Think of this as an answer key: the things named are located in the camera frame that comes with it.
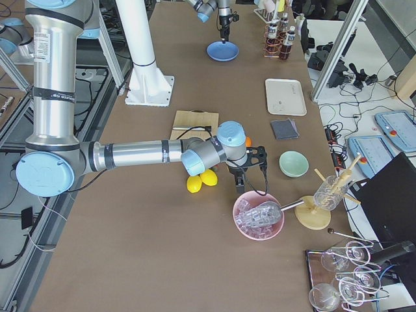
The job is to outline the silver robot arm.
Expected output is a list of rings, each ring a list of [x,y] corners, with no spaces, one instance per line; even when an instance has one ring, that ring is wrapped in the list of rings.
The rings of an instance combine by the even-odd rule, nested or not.
[[[222,123],[215,136],[123,144],[80,142],[73,131],[77,39],[99,37],[97,1],[27,1],[25,16],[34,30],[34,124],[16,168],[31,194],[58,196],[90,172],[142,164],[182,162],[190,176],[226,163],[243,192],[249,167],[267,169],[264,147],[248,147],[241,124]]]
[[[217,30],[220,32],[220,38],[223,42],[229,41],[230,26],[233,22],[239,21],[239,15],[231,8],[231,1],[226,0],[186,0],[194,11],[197,17],[205,23],[216,12]]]

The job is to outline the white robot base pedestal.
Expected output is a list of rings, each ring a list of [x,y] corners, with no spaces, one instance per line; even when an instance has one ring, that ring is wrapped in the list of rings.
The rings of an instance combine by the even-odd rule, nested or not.
[[[145,3],[120,0],[116,6],[133,63],[125,103],[169,106],[174,77],[164,75],[157,66]]]

